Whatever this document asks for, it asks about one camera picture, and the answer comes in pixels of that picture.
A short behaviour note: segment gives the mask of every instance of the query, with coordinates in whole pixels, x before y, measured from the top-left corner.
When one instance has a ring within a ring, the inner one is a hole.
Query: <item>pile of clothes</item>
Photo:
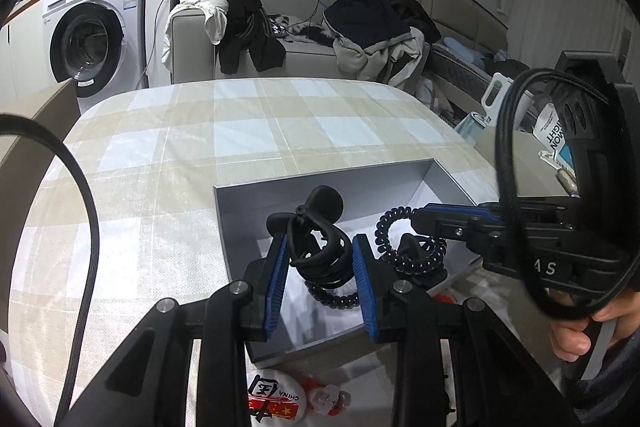
[[[181,0],[169,13],[164,28],[162,63],[169,71],[173,71],[171,20],[178,12],[193,8],[205,15],[205,31],[211,43],[218,47],[223,73],[238,73],[240,53],[244,49],[249,49],[256,71],[281,68],[284,64],[287,52],[275,37],[261,0]]]
[[[338,0],[324,12],[338,69],[357,80],[402,89],[441,35],[415,0]]]

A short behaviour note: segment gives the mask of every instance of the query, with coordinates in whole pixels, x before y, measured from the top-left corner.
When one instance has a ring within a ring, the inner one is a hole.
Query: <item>metal bolt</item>
[[[414,289],[414,285],[409,281],[398,280],[394,282],[394,290],[398,293],[409,293],[412,289]]]
[[[229,291],[233,293],[233,295],[240,295],[241,293],[246,292],[249,289],[249,285],[244,281],[233,281],[229,285]]]
[[[159,300],[158,304],[156,304],[156,309],[160,313],[170,312],[174,308],[175,308],[175,301],[173,299],[170,299],[169,297],[167,297],[166,299]]]
[[[481,312],[486,307],[486,304],[482,299],[472,297],[466,302],[466,307],[473,312]]]

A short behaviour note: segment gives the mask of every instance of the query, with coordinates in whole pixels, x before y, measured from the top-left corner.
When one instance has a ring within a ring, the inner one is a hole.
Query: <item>white curtain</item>
[[[640,26],[619,0],[514,0],[507,39],[513,58],[531,68],[553,68],[564,50],[612,52],[624,29],[631,44],[623,73],[640,87]]]

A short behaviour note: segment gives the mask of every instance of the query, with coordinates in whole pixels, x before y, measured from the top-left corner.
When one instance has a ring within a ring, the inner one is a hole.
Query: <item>gray box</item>
[[[374,253],[374,231],[380,216],[395,206],[421,207],[427,203],[475,204],[436,160],[377,165],[322,172],[230,187],[214,187],[218,223],[229,280],[242,279],[246,266],[266,256],[271,244],[267,217],[293,212],[318,185],[340,192],[344,213],[337,225],[350,237],[366,233]],[[413,232],[408,219],[396,222],[389,239],[397,246],[404,232]],[[445,266],[449,276],[430,290],[436,295],[466,274],[480,258],[460,241],[447,242]],[[337,292],[356,290],[355,280]],[[362,331],[362,314],[332,310],[309,295],[302,277],[289,267],[281,318],[270,340],[248,343],[249,357],[258,367],[268,367],[309,355]]]

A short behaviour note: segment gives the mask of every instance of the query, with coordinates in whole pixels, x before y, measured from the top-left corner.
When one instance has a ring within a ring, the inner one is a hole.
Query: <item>white cloth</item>
[[[397,62],[404,54],[409,54],[412,60],[388,80],[389,86],[399,87],[414,72],[424,49],[424,35],[417,28],[411,28],[411,33],[399,42],[389,41],[386,48],[371,52],[363,50],[355,42],[338,35],[334,41],[335,56],[338,69],[343,73],[354,74],[356,80],[371,82],[377,79],[380,72],[391,62]]]
[[[169,71],[174,70],[174,58],[171,53],[171,39],[169,38],[169,25],[172,18],[181,11],[197,8],[204,13],[204,31],[206,31],[211,44],[220,44],[226,31],[226,12],[229,3],[226,0],[180,0],[169,13],[164,27],[164,47],[162,48],[162,63]]]

